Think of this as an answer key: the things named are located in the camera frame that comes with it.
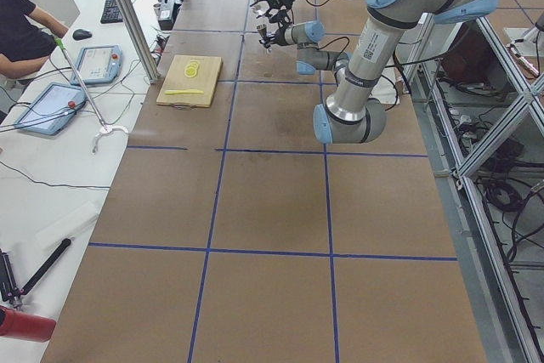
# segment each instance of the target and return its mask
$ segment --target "person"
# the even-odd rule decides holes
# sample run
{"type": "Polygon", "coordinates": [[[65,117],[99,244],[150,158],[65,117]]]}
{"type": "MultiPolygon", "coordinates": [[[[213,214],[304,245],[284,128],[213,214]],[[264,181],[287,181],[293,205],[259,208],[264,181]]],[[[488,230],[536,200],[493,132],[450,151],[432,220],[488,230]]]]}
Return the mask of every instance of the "person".
{"type": "Polygon", "coordinates": [[[26,17],[63,37],[68,27],[30,0],[0,0],[0,74],[21,78],[38,71],[56,47],[53,36],[26,17]]]}

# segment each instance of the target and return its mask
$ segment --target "green handle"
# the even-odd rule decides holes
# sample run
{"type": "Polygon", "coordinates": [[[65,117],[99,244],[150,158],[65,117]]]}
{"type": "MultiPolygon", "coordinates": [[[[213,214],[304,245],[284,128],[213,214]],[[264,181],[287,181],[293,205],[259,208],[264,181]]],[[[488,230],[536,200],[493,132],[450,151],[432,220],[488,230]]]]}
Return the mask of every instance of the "green handle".
{"type": "Polygon", "coordinates": [[[54,41],[57,43],[57,46],[59,46],[59,48],[61,50],[64,50],[65,49],[65,45],[62,43],[62,40],[58,37],[55,37],[54,38],[54,41]]]}

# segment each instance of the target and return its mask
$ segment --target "robotic arm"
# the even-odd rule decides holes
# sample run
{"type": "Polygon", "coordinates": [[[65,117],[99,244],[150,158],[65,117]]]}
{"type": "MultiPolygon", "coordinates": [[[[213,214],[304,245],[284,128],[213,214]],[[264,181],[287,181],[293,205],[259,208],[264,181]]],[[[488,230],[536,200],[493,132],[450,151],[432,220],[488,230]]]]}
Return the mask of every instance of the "robotic arm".
{"type": "MultiPolygon", "coordinates": [[[[277,31],[274,35],[267,34],[266,37],[266,28],[260,27],[259,32],[263,37],[261,43],[265,47],[267,42],[280,45],[297,43],[297,66],[302,61],[308,65],[315,64],[316,69],[334,71],[337,91],[324,104],[317,105],[314,109],[315,136],[324,144],[363,143],[374,140],[382,133],[386,122],[385,110],[377,99],[371,98],[371,91],[402,35],[417,25],[423,13],[434,14],[437,24],[457,23],[485,16],[495,10],[499,3],[499,0],[365,1],[370,17],[360,35],[353,57],[348,60],[346,55],[337,54],[331,60],[329,55],[328,61],[332,63],[326,66],[320,64],[317,58],[324,54],[312,52],[307,53],[309,56],[300,55],[301,49],[313,48],[318,51],[317,42],[325,32],[319,22],[291,27],[288,19],[284,20],[283,25],[276,21],[280,24],[280,33],[277,31]],[[291,34],[287,38],[281,35],[289,32],[291,34]]],[[[286,9],[285,12],[281,10],[278,9],[278,14],[284,13],[286,16],[286,9]]]]}
{"type": "Polygon", "coordinates": [[[261,36],[261,44],[269,49],[273,44],[288,46],[297,44],[297,72],[302,75],[314,74],[316,70],[332,70],[339,60],[349,57],[345,53],[321,51],[318,41],[325,35],[325,28],[317,21],[310,21],[294,25],[288,12],[292,9],[295,0],[255,0],[251,5],[258,17],[266,17],[270,23],[277,24],[276,32],[267,32],[267,25],[257,27],[261,36]],[[260,11],[259,3],[266,2],[266,11],[260,11]]]}

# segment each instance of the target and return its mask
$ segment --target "blue joint cap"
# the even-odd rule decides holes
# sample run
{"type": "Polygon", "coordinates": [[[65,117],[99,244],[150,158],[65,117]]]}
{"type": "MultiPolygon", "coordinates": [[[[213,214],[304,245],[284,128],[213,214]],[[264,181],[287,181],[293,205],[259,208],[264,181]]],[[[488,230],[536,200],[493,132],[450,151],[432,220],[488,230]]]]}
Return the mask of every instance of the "blue joint cap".
{"type": "Polygon", "coordinates": [[[322,144],[332,143],[331,124],[323,104],[316,105],[314,108],[314,133],[322,144]]]}
{"type": "Polygon", "coordinates": [[[301,76],[311,76],[315,74],[315,67],[304,61],[297,61],[297,73],[301,76]]]}
{"type": "Polygon", "coordinates": [[[473,0],[456,8],[446,10],[444,13],[436,14],[434,23],[445,25],[474,20],[491,13],[498,5],[499,0],[473,0]]]}
{"type": "Polygon", "coordinates": [[[314,43],[317,43],[325,35],[325,27],[318,20],[304,23],[304,31],[306,36],[314,43]]]}

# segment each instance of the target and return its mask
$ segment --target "tablet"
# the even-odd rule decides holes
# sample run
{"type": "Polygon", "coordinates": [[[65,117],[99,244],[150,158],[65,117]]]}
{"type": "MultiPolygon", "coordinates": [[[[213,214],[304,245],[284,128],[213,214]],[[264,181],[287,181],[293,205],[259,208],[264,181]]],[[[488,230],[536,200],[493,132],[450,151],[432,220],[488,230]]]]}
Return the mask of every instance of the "tablet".
{"type": "Polygon", "coordinates": [[[84,91],[72,85],[50,83],[15,121],[20,130],[55,135],[87,102],[84,91]]]}
{"type": "MultiPolygon", "coordinates": [[[[119,75],[122,53],[119,46],[82,48],[75,66],[87,85],[109,84],[119,75]]],[[[72,74],[70,84],[79,85],[72,74]]]]}

